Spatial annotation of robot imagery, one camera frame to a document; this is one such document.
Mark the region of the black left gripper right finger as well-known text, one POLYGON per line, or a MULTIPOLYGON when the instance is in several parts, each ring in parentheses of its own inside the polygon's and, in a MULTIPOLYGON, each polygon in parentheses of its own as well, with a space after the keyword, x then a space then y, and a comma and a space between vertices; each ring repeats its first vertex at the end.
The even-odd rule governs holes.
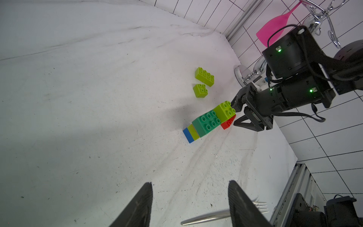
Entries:
POLYGON ((233 227, 272 227, 234 180, 228 185, 228 201, 233 227))

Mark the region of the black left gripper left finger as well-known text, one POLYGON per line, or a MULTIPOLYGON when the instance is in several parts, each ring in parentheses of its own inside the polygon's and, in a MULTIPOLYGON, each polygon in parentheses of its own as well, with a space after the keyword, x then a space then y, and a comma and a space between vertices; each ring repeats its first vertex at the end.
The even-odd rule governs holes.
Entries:
POLYGON ((152 201, 152 183, 146 182, 110 227, 149 227, 152 201))

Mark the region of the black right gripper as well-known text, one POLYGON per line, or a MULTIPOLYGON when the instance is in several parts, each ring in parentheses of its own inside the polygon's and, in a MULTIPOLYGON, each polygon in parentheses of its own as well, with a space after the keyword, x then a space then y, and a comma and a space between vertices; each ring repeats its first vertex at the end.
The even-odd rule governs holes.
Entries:
POLYGON ((329 108, 335 96, 328 82, 309 73, 292 76, 261 92, 251 83, 231 102, 236 112, 244 112, 233 125, 252 131, 271 130, 275 116, 301 116, 323 123, 326 119, 317 115, 316 104, 329 108))

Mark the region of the red 2x4 brick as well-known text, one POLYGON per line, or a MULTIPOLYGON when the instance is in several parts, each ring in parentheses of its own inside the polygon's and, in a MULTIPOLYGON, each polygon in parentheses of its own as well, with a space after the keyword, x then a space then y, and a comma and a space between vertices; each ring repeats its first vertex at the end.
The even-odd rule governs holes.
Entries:
POLYGON ((230 119, 228 119, 227 121, 221 123, 221 127, 226 130, 227 128, 229 128, 232 124, 234 119, 236 118, 236 115, 232 116, 230 119))

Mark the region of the lime green 2x2 brick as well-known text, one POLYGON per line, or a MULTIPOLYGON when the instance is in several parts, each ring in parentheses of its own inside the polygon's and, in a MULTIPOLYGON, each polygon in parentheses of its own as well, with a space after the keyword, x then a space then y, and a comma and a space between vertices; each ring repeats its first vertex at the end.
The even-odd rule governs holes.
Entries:
POLYGON ((231 103, 229 101, 219 104, 213 109, 213 111, 221 123, 226 122, 236 114, 235 109, 231 107, 231 103))
POLYGON ((193 87, 193 91, 194 91, 196 98, 204 98, 209 93, 205 84, 196 84, 193 87))
POLYGON ((188 127, 187 127, 191 137, 193 138, 194 141, 196 141, 197 139, 200 138, 200 136, 198 135, 197 131, 195 130, 195 127, 193 126, 193 124, 190 124, 188 127))

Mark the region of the dark green 2x4 brick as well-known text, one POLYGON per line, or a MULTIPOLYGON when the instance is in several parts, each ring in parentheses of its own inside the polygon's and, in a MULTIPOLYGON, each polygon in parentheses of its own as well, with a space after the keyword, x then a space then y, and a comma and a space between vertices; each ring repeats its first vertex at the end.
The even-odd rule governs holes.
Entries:
POLYGON ((200 137, 207 135, 220 124, 221 121, 214 110, 211 110, 192 121, 192 125, 200 137))

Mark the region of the blue 2x2 brick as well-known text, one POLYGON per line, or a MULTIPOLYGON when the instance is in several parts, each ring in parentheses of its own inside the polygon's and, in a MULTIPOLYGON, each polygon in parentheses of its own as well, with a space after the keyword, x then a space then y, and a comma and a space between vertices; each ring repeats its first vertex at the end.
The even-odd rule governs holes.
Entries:
POLYGON ((192 135, 191 135, 190 131, 188 130, 188 128, 185 128, 183 130, 183 133, 184 133, 184 135, 185 135, 185 137, 186 137, 186 139, 188 140, 189 143, 194 142, 194 138, 192 137, 192 135))

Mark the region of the lime green 2x4 brick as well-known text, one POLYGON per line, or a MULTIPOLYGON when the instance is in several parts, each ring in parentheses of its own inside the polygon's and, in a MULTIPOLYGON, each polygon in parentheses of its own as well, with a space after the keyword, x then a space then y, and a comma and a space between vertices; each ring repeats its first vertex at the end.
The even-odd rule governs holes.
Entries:
POLYGON ((201 81, 202 83, 212 87, 215 83, 215 77, 208 73, 206 70, 198 67, 195 71, 195 78, 201 81))

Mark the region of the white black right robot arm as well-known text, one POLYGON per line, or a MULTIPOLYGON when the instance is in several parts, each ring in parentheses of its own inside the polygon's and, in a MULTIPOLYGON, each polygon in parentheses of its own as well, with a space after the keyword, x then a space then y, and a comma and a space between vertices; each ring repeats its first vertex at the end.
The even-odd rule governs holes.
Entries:
POLYGON ((244 115, 234 126, 253 131, 270 130, 276 116, 298 116, 294 108, 317 104, 331 106, 336 95, 363 88, 363 42, 346 45, 328 57, 305 26, 292 30, 262 53, 267 62, 268 89, 258 91, 250 83, 231 102, 244 115))

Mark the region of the silver metal fork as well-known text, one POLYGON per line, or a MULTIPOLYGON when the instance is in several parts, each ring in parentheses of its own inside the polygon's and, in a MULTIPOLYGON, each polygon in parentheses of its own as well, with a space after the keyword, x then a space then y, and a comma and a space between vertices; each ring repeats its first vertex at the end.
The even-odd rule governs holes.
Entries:
MULTIPOLYGON (((266 202, 253 201, 252 203, 258 208, 258 210, 262 214, 269 212, 266 202)), ((190 218, 188 220, 184 220, 181 222, 181 225, 188 226, 188 225, 194 225, 194 224, 199 224, 199 223, 206 223, 206 222, 211 222, 211 221, 215 221, 215 220, 225 219, 225 218, 229 218, 229 217, 231 217, 230 211, 222 210, 222 211, 213 212, 213 213, 201 215, 198 217, 190 218)))

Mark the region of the chrome pink cup stand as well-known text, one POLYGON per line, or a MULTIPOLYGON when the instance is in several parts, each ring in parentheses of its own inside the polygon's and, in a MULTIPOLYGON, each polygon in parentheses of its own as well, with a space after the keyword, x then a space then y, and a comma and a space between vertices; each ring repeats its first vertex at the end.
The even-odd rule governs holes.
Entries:
MULTIPOLYGON (((328 31, 329 38, 336 48, 340 49, 341 44, 336 36, 333 23, 330 19, 330 12, 339 9, 345 4, 342 1, 339 5, 334 6, 334 1, 331 1, 326 9, 318 7, 312 1, 300 1, 310 12, 310 16, 305 19, 303 25, 307 27, 305 31, 311 34, 315 33, 317 36, 321 32, 321 24, 327 20, 330 26, 328 31)), ((293 11, 299 5, 295 5, 288 13, 275 17, 267 22, 256 34, 258 40, 267 47, 273 54, 277 54, 277 59, 270 57, 260 57, 255 64, 252 72, 245 74, 245 68, 240 65, 234 69, 235 76, 242 87, 251 83, 255 76, 259 77, 270 68, 271 73, 274 74, 276 80, 268 79, 268 82, 280 83, 283 80, 290 78, 298 73, 298 67, 305 61, 305 56, 302 47, 299 45, 297 35, 293 31, 299 31, 298 25, 288 25, 288 19, 293 11)))

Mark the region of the aluminium mounting rail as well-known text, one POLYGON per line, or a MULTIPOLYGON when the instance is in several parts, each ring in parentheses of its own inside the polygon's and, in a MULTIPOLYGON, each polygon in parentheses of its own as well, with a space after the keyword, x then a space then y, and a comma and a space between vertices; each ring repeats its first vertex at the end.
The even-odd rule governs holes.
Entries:
POLYGON ((305 164, 296 164, 272 213, 270 224, 274 227, 295 226, 297 211, 324 213, 326 199, 305 164))

